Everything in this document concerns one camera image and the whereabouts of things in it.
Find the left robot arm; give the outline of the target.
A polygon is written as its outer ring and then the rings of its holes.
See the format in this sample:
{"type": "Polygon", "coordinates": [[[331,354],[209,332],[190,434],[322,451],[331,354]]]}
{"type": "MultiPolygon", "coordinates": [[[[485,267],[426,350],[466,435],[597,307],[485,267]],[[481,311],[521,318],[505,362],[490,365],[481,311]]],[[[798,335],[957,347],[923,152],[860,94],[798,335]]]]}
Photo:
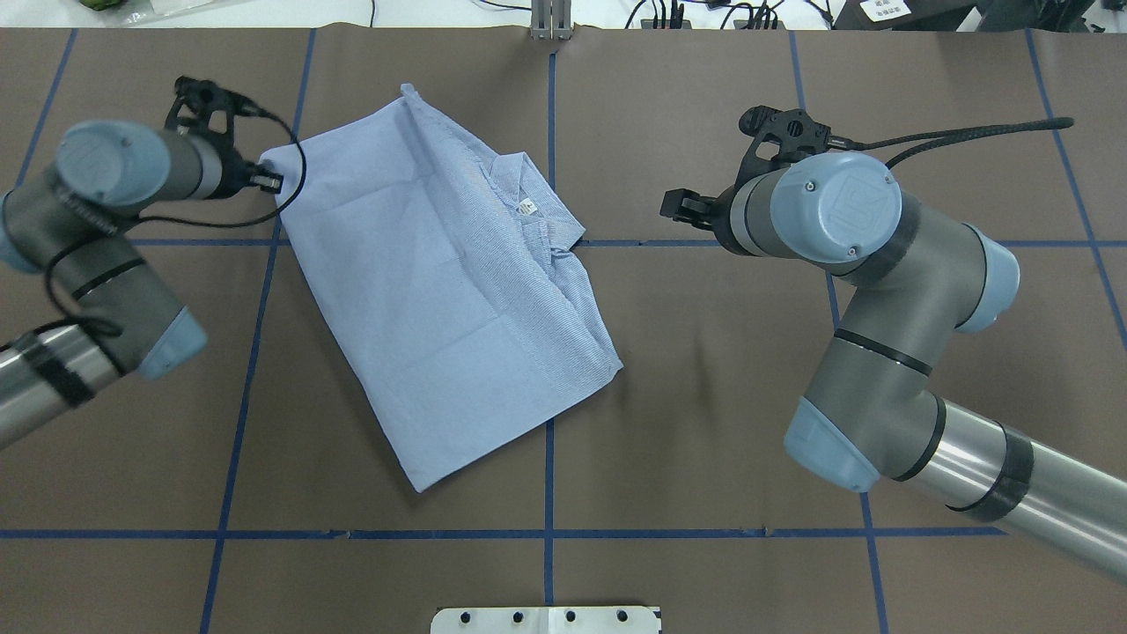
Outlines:
{"type": "Polygon", "coordinates": [[[72,126],[39,177],[5,193],[3,261],[39,274],[60,316],[3,346],[3,446],[80,409],[130,373],[165,377],[208,345],[184,301],[128,242],[156,202],[279,191],[214,133],[128,120],[72,126]]]}

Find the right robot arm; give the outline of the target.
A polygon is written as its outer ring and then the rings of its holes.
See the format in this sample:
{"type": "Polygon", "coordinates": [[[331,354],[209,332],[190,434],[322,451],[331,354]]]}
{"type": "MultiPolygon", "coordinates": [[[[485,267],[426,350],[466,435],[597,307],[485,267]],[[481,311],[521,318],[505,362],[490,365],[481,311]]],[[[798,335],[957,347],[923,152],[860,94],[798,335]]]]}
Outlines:
{"type": "Polygon", "coordinates": [[[1013,304],[1020,265],[1008,248],[857,151],[802,158],[718,197],[673,189],[660,213],[729,252],[811,264],[853,286],[786,429],[797,464],[857,493],[905,483],[1124,582],[1122,479],[928,389],[953,334],[1013,304]]]}

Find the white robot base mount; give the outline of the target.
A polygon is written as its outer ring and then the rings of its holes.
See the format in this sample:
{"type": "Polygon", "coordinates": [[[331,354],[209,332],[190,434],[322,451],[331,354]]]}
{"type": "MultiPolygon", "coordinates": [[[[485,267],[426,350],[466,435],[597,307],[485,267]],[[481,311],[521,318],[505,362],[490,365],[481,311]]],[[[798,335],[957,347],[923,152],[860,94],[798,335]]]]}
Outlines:
{"type": "Polygon", "coordinates": [[[659,608],[645,606],[443,608],[431,633],[663,633],[659,608]]]}

